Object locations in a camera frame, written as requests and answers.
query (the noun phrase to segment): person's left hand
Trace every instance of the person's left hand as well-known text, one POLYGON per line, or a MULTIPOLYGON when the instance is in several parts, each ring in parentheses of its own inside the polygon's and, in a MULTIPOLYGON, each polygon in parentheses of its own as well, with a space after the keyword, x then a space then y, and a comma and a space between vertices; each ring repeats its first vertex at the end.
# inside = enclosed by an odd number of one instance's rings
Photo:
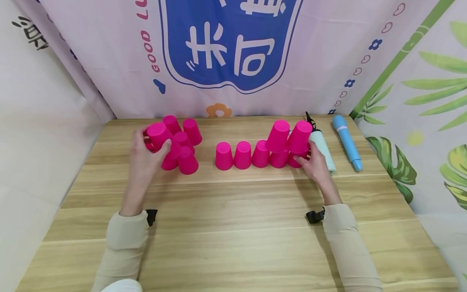
POLYGON ((157 153, 146 148, 144 131, 147 126, 133 132, 128 186, 120 210, 122 216, 136 216, 142 211, 144 196, 151 181, 161 168, 162 161, 170 150, 170 139, 165 141, 157 153))

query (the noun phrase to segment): wood grain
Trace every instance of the wood grain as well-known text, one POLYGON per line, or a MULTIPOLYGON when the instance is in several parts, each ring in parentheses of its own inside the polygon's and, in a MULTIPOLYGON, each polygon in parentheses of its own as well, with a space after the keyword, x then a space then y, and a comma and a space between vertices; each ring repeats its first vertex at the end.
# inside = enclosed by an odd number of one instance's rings
MULTIPOLYGON (((343 291, 322 225, 316 185, 301 170, 219 171, 215 145, 265 139, 272 123, 302 117, 198 119, 199 170, 161 171, 145 208, 157 221, 142 264, 145 291, 343 291)), ((349 163, 331 117, 315 116, 336 164, 334 180, 352 209, 385 291, 456 291, 457 281, 357 126, 347 118, 364 170, 349 163)), ((109 122, 59 210, 17 291, 88 291, 106 227, 126 187, 132 131, 156 120, 109 122)))

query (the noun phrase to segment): chinese character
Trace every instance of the chinese character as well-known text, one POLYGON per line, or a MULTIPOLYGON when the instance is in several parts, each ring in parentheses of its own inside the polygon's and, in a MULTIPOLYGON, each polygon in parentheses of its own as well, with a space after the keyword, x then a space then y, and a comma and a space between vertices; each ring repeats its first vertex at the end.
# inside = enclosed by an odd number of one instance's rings
POLYGON ((265 4, 266 0, 257 0, 258 3, 255 3, 255 0, 247 0, 247 2, 242 2, 240 4, 240 9, 245 11, 246 14, 252 15, 253 12, 264 13, 264 14, 273 14, 273 17, 279 15, 279 11, 284 13, 285 3, 282 3, 282 0, 268 0, 268 3, 265 4))
MULTIPOLYGON (((217 26, 216 33, 214 34, 213 39, 218 41, 224 32, 224 28, 219 23, 217 26)), ((196 36, 196 27, 190 27, 190 41, 186 41, 185 44, 188 48, 191 49, 191 53, 193 54, 193 61, 195 64, 199 64, 198 59, 198 52, 205 52, 206 54, 206 68, 212 69, 212 59, 211 59, 211 52, 216 57, 217 61, 219 62, 220 66, 224 66, 226 62, 222 57, 220 52, 227 53, 227 48, 218 43, 211 43, 211 25, 208 21, 205 22, 204 27, 205 33, 205 43, 199 44, 198 37, 196 36)))
POLYGON ((49 43, 45 40, 44 36, 41 34, 37 26, 31 22, 31 20, 22 16, 18 16, 18 19, 20 20, 20 23, 14 21, 12 21, 11 23, 14 26, 23 29, 24 34, 29 40, 28 43, 34 42, 34 45, 37 48, 37 50, 42 50, 49 47, 49 43))
MULTIPOLYGON (((270 55, 272 52, 272 49, 274 48, 274 43, 275 41, 273 38, 268 38, 265 40, 243 41, 243 35, 239 35, 237 37, 237 45, 235 47, 235 61, 234 61, 234 67, 233 67, 234 74, 237 76, 239 75, 241 51, 243 49, 269 46, 269 50, 267 54, 270 55)), ((243 66, 241 68, 241 73, 245 76, 254 76, 258 74, 264 66, 265 59, 266 59, 265 54, 253 54, 253 55, 246 57, 245 60, 243 60, 243 66), (250 65, 250 62, 253 60, 260 60, 260 65, 258 69, 254 71, 250 71, 248 69, 248 66, 250 65)))

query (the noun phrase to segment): black object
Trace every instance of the black object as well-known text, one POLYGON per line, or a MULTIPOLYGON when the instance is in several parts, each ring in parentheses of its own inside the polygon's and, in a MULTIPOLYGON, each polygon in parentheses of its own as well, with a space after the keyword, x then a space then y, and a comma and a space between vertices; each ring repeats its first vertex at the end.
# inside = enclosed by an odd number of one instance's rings
POLYGON ((310 224, 315 224, 324 219, 324 212, 324 209, 318 213, 316 213, 315 211, 310 211, 307 214, 305 214, 305 216, 310 224))
POLYGON ((313 131, 316 130, 316 122, 310 117, 308 112, 305 112, 306 114, 306 121, 309 122, 313 126, 313 131))
POLYGON ((157 210, 146 210, 146 213, 148 213, 148 225, 151 227, 154 224, 154 221, 156 221, 157 210))

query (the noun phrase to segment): plastic cup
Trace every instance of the plastic cup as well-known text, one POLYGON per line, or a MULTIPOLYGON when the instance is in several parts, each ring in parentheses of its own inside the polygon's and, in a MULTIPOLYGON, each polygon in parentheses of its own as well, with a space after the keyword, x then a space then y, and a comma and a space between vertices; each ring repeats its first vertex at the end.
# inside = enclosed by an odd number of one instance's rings
POLYGON ((299 156, 299 157, 303 157, 306 159, 306 156, 308 155, 308 152, 309 150, 301 153, 301 154, 293 154, 292 152, 289 153, 289 157, 287 158, 287 164, 290 165, 290 167, 293 167, 293 168, 300 168, 302 167, 302 165, 300 165, 300 163, 298 163, 295 159, 293 159, 294 156, 299 156))
POLYGON ((151 152, 154 152, 154 146, 152 145, 152 143, 145 143, 146 144, 146 148, 151 151, 151 152))
POLYGON ((174 140, 177 142, 180 146, 186 146, 190 148, 193 151, 193 154, 195 153, 195 148, 191 144, 188 135, 185 132, 178 132, 174 135, 174 140))
POLYGON ((162 122, 167 126, 172 135, 182 131, 178 124, 177 118, 173 115, 167 115, 162 119, 162 122))
POLYGON ((247 169, 251 165, 251 145, 247 141, 240 141, 235 150, 233 164, 238 169, 247 169))
POLYGON ((173 169, 176 169, 177 166, 178 166, 178 160, 176 158, 171 159, 169 155, 166 155, 164 160, 162 161, 161 168, 165 171, 171 171, 173 169))
POLYGON ((181 146, 178 156, 178 169, 183 174, 193 174, 198 170, 199 164, 190 147, 181 146))
POLYGON ((308 139, 312 131, 313 126, 310 123, 299 121, 287 140, 287 149, 296 155, 307 151, 308 139))
POLYGON ((273 153, 283 152, 286 149, 289 130, 290 125, 287 121, 275 121, 266 141, 266 148, 273 153))
POLYGON ((232 149, 227 142, 221 142, 216 146, 216 167, 222 171, 232 168, 234 158, 232 157, 232 149))
POLYGON ((186 119, 183 121, 183 131, 188 135, 193 146, 199 145, 203 140, 203 137, 199 132, 198 124, 194 119, 186 119))
POLYGON ((289 157, 289 151, 283 150, 279 153, 272 153, 269 157, 269 164, 274 168, 283 168, 287 164, 287 158, 289 157))
POLYGON ((146 133, 154 146, 154 151, 159 151, 167 139, 172 139, 172 133, 164 123, 155 123, 150 125, 146 133))
POLYGON ((266 148, 266 140, 259 140, 258 143, 256 143, 251 163, 258 168, 268 166, 269 150, 266 148))

